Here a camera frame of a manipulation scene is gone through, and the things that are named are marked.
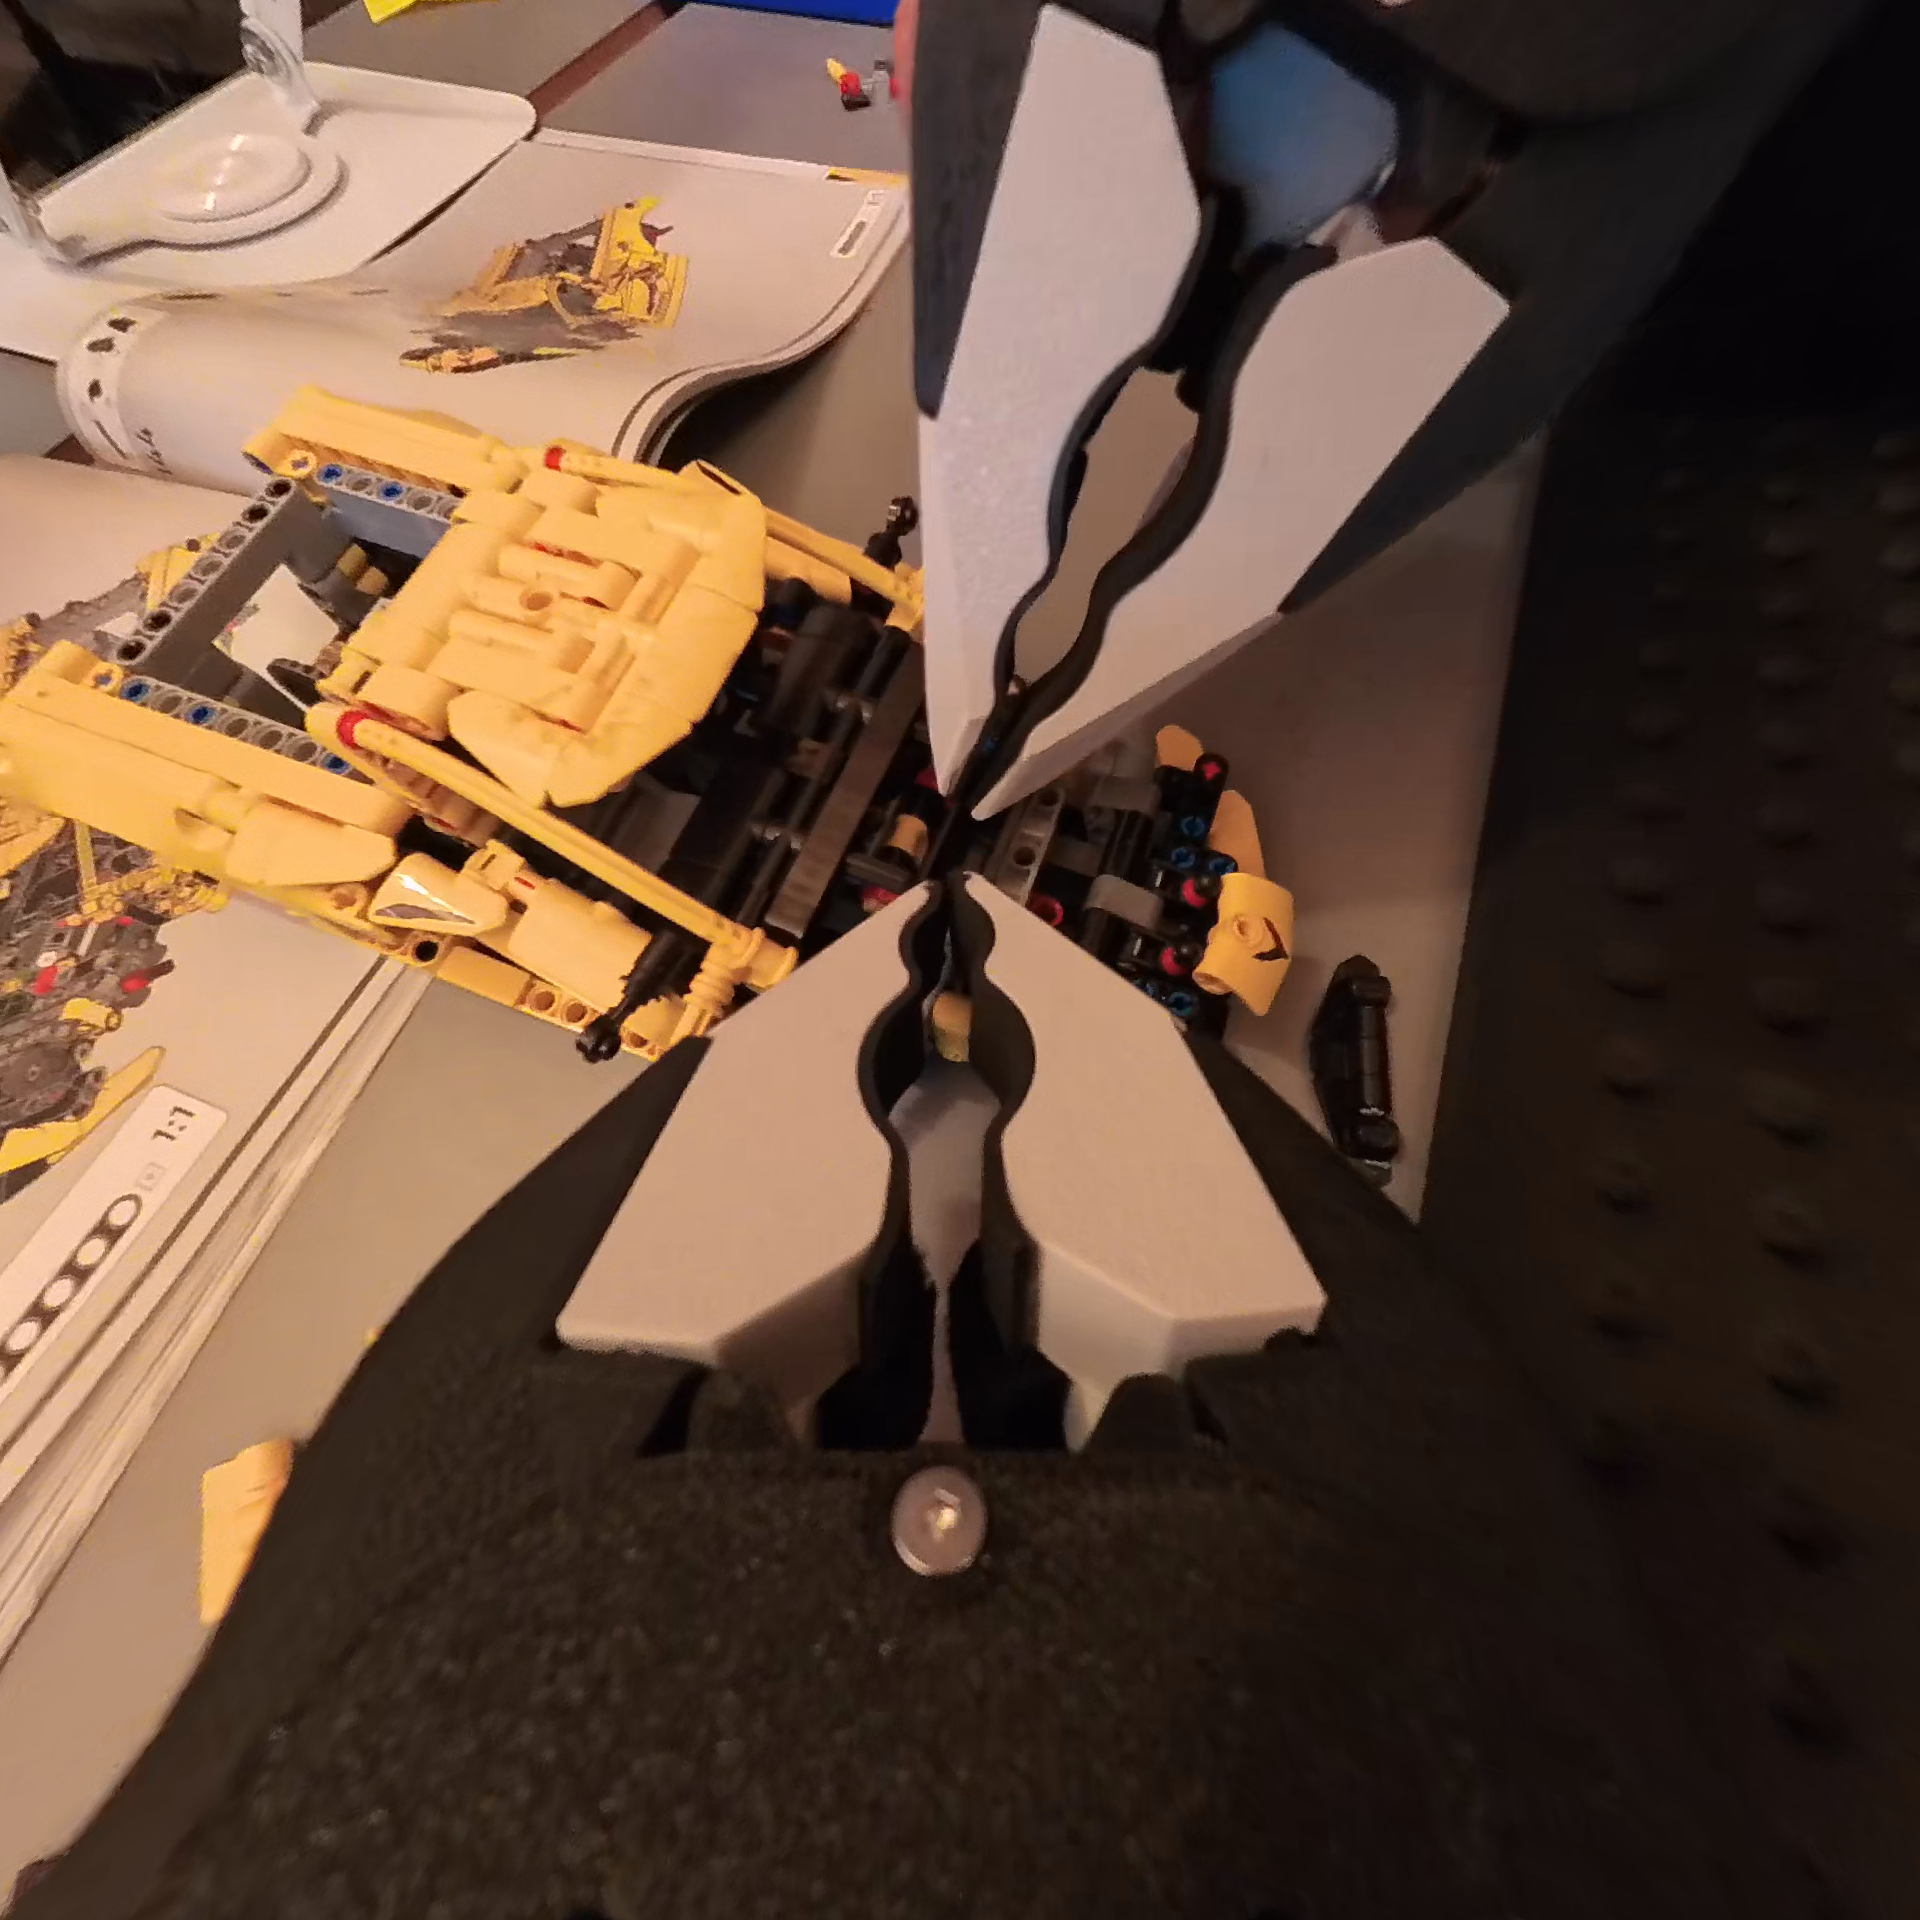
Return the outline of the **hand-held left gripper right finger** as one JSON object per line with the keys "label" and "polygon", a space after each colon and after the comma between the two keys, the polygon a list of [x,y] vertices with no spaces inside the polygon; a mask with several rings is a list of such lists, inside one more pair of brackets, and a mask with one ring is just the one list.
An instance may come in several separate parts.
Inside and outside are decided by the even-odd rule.
{"label": "hand-held left gripper right finger", "polygon": [[980,875],[956,881],[995,1331],[1096,1428],[1128,1379],[1315,1334],[1327,1292],[1176,1017]]}

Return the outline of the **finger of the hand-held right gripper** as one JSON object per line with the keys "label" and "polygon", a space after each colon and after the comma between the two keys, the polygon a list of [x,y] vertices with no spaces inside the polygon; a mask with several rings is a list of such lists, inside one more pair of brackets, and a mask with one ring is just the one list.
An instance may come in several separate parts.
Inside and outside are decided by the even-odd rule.
{"label": "finger of the hand-held right gripper", "polygon": [[958,791],[1018,623],[1061,557],[1070,472],[1169,324],[1201,206],[1166,3],[922,3],[914,379],[932,761]]}
{"label": "finger of the hand-held right gripper", "polygon": [[1271,255],[1220,343],[1171,489],[1099,567],[971,812],[1028,797],[1268,628],[1507,314],[1429,235]]}

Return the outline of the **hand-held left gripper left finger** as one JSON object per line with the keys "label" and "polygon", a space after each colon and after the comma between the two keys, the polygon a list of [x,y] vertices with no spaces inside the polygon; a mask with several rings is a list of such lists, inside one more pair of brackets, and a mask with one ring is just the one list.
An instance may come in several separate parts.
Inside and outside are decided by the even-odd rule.
{"label": "hand-held left gripper left finger", "polygon": [[730,1374],[827,1444],[916,1441],[935,1306],[894,1113],[926,1068],[941,969],[941,890],[922,881],[688,1044],[689,1077],[557,1340]]}

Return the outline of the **yellow toy brick car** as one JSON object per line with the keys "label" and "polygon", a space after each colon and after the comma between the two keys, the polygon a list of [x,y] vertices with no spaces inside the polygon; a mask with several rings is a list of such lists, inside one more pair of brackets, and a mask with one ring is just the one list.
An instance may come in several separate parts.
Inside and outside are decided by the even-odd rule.
{"label": "yellow toy brick car", "polygon": [[856,546],[316,387],[244,453],[226,526],[3,628],[3,873],[65,830],[80,920],[245,896],[655,1062],[969,868],[1179,1028],[1271,1010],[1293,899],[1193,733],[944,791],[909,496]]}

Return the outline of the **grey desk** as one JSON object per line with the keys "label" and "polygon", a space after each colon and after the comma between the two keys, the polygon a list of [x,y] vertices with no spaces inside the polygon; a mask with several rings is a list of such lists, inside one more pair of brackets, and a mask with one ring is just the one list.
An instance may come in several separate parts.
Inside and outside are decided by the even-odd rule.
{"label": "grey desk", "polygon": [[[320,57],[518,91],[539,120],[769,157],[902,166],[889,106],[827,100],[824,62],[874,27],[778,12],[473,3],[312,27]],[[1393,984],[1403,1156],[1423,1206],[1461,942],[1543,443],[1507,462],[1271,635],[1188,686],[1173,718],[1222,747],[1292,887],[1299,962],[1236,1049],[1315,1118],[1307,1021],[1332,964]],[[85,1825],[196,1666],[199,1479],[306,1436],[412,1285],[633,1068],[587,1068],[529,1020],[433,985],[107,1494],[3,1666],[3,1892]]]}

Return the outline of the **black brick connector piece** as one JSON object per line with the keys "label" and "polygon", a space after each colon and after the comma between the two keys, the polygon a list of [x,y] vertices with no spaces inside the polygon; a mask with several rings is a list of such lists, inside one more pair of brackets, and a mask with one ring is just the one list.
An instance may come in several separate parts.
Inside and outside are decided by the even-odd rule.
{"label": "black brick connector piece", "polygon": [[1332,1146],[1375,1188],[1401,1156],[1389,1060],[1393,987],[1365,954],[1330,973],[1307,1025],[1307,1079]]}

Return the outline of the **yellow brick panel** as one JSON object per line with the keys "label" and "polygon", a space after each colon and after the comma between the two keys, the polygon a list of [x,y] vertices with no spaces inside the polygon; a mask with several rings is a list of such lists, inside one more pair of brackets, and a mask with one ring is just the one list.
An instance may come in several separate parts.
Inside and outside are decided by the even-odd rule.
{"label": "yellow brick panel", "polygon": [[218,1626],[292,1476],[298,1441],[275,1436],[230,1454],[199,1479],[197,1619]]}

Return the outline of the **open instruction booklet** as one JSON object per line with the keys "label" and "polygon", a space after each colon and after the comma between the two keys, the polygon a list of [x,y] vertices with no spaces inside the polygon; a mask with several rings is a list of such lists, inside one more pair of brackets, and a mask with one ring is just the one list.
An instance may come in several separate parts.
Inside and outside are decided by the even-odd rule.
{"label": "open instruction booklet", "polygon": [[[834,342],[906,240],[899,171],[539,132],[355,274],[105,305],[55,360],[87,466],[3,474],[3,628],[227,526],[306,387],[712,467],[664,463],[683,411]],[[245,894],[84,922],[72,852],[3,873],[3,1650],[422,992],[468,993]]]}

